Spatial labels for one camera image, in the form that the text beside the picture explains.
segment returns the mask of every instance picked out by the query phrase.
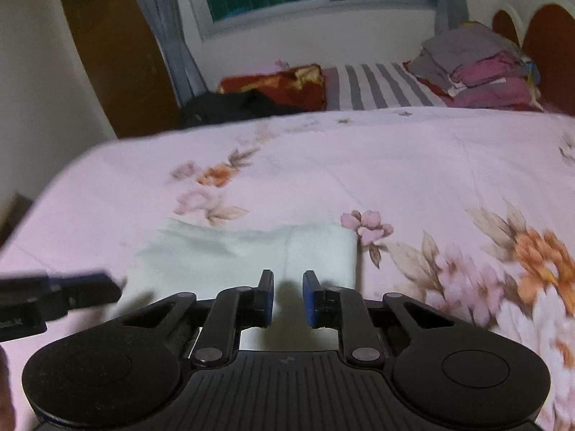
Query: white cloth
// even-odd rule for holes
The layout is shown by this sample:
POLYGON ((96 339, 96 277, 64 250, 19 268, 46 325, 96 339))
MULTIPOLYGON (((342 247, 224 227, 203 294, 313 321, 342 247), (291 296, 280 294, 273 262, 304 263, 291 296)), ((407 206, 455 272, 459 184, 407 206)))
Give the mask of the white cloth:
POLYGON ((284 226, 273 231, 214 230, 170 221, 137 255, 122 299, 111 316, 183 291, 212 299, 229 287, 256 287, 274 272, 273 322, 241 335, 246 350, 337 349, 337 333, 305 325, 302 276, 314 270, 324 284, 353 287, 356 236, 332 224, 284 226))

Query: wooden door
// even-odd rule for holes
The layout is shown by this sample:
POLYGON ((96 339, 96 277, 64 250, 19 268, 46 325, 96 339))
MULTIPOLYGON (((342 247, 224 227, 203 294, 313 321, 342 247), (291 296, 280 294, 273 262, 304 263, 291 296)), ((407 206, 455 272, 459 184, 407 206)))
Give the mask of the wooden door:
POLYGON ((171 81, 136 0, 62 0, 74 43, 119 138, 176 128, 171 81))

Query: pink clothing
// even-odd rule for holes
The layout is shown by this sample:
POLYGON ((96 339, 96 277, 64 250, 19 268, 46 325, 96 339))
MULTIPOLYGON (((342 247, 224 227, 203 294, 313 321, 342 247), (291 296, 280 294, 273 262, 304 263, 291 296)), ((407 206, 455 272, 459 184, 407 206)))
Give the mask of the pink clothing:
POLYGON ((494 57, 456 69, 451 75, 451 80, 454 83, 464 83, 467 87, 476 87, 501 77, 523 77, 526 75, 525 68, 517 58, 506 51, 502 51, 494 57))
POLYGON ((464 90, 453 99, 451 106, 456 108, 499 108, 530 102, 531 95, 525 79, 508 77, 505 78, 505 83, 483 84, 464 90))

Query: wooden headboard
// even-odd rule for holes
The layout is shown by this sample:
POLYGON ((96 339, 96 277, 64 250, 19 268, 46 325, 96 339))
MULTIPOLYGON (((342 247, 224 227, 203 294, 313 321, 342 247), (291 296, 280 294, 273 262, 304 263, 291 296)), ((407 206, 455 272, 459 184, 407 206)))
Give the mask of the wooden headboard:
MULTIPOLYGON (((519 44, 513 20, 501 10, 493 31, 519 44)), ((546 103, 575 115, 575 19, 557 4, 542 6, 531 19, 522 45, 541 75, 539 88, 546 103)))

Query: gray clothing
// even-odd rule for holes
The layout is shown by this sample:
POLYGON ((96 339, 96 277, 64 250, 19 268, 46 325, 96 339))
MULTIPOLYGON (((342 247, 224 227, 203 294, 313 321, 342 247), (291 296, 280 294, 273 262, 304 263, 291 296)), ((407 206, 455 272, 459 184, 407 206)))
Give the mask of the gray clothing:
POLYGON ((483 24, 470 24, 444 32, 426 40, 422 46, 449 75, 458 68, 488 59, 502 51, 519 59, 518 50, 512 42, 483 24))
POLYGON ((427 79, 444 91, 448 91, 452 87, 447 72, 433 61, 431 53, 425 49, 422 50, 417 58, 409 62, 408 68, 409 72, 414 76, 427 79))

